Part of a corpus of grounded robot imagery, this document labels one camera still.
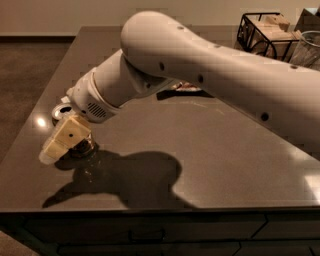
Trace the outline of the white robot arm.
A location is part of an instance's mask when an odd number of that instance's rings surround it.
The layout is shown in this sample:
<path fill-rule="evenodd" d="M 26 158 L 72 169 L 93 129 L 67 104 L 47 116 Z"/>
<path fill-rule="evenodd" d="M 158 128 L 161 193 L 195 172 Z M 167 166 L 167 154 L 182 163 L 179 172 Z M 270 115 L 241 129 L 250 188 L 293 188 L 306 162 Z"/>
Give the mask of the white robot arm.
<path fill-rule="evenodd" d="M 132 99 L 187 81 L 314 158 L 320 157 L 320 72 L 211 43 L 171 17 L 133 15 L 120 49 L 82 76 L 39 154 L 53 164 Z"/>

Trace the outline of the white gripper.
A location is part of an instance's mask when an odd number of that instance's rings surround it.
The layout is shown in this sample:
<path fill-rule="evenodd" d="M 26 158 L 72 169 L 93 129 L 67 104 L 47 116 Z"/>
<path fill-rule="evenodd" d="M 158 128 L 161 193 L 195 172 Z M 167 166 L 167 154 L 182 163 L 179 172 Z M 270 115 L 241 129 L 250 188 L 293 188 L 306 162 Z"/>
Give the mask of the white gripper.
<path fill-rule="evenodd" d="M 75 112 L 92 123 L 103 123 L 115 116 L 119 109 L 112 106 L 100 95 L 91 69 L 76 84 L 67 90 L 67 97 Z M 71 148 L 78 145 L 91 133 L 90 123 L 79 115 L 67 115 L 54 127 L 39 154 L 41 163 L 51 165 L 57 162 Z"/>

